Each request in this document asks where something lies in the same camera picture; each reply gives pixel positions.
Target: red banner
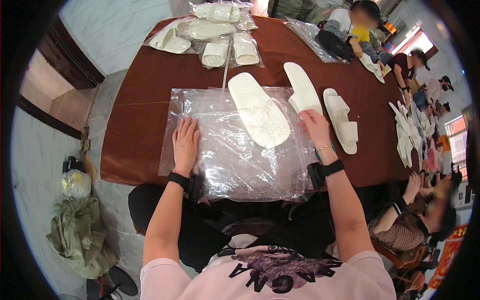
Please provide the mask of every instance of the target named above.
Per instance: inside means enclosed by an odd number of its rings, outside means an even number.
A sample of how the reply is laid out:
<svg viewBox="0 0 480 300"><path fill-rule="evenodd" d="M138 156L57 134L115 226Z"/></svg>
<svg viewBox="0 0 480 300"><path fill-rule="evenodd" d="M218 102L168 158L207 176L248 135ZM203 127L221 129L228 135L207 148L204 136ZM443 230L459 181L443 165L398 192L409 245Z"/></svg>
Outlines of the red banner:
<svg viewBox="0 0 480 300"><path fill-rule="evenodd" d="M438 267L428 283L428 288L438 288L443 278L447 274L450 265L455 259L466 232L467 224L460 225L455 228L454 232L447 238Z"/></svg>

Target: brown tablecloth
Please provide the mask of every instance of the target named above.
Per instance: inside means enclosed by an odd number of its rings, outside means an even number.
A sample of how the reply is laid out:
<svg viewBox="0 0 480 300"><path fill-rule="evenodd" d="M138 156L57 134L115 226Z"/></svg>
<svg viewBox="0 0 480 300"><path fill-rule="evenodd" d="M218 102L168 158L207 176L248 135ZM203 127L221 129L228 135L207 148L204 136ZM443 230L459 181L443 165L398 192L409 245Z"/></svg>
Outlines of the brown tablecloth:
<svg viewBox="0 0 480 300"><path fill-rule="evenodd" d="M331 139L351 183L363 187L407 180L411 170L403 167L397 153L395 115L388 105L389 101L396 104L402 99L392 72L382 84L358 59L348 65L323 63L281 21L254 18L259 28L252 36L265 68L233 68L228 71L227 80L249 72L262 86L291 86L283 64L299 64L318 95L326 88L334 88L350 107L350 120L358 122L358 151L354 155L343 151L331 127ZM171 21L158 23L149 36ZM198 55L175 55L142 46L125 76L108 121L101 179L130 185L165 184L166 179L157 173L171 89L222 87L223 73L223 68L204 68ZM322 107L329 119L323 103ZM415 150L412 161L412 169L418 172Z"/></svg>

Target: black bag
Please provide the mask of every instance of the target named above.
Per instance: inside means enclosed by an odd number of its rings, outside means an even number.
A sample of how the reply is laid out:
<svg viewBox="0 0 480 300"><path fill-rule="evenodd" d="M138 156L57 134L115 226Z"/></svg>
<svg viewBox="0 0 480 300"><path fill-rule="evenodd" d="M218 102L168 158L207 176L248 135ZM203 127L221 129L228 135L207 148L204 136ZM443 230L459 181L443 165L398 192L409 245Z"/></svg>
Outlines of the black bag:
<svg viewBox="0 0 480 300"><path fill-rule="evenodd" d="M320 30L316 36L316 41L333 57L340 57L349 62L354 57L352 49L329 31Z"/></svg>

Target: gold bracelet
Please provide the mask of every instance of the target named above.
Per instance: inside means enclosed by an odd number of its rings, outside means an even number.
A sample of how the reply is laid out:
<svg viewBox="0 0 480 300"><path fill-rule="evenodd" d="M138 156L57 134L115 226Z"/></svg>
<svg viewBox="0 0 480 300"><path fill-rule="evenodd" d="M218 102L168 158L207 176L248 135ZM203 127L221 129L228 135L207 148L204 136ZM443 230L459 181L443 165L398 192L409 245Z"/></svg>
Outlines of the gold bracelet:
<svg viewBox="0 0 480 300"><path fill-rule="evenodd" d="M325 149L328 148L328 147L330 147L329 144L328 144L328 145L325 145L325 146L323 146L323 147L321 147L321 148L317 148L317 152L318 152L318 151L325 150Z"/></svg>

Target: patterned shirt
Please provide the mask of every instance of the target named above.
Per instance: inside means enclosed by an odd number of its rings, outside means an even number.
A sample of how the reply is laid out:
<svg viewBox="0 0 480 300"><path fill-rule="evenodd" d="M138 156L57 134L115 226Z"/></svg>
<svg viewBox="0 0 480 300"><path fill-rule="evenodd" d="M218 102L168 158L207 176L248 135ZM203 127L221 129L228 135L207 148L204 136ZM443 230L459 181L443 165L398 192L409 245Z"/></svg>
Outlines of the patterned shirt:
<svg viewBox="0 0 480 300"><path fill-rule="evenodd" d="M373 233L373 229L380 219L373 220L368 226L372 240L393 252L407 251L423 243L429 234L423 222L416 215L422 211L419 206L425 210L424 201L412 203L406 212L398 216L389 230L376 234Z"/></svg>

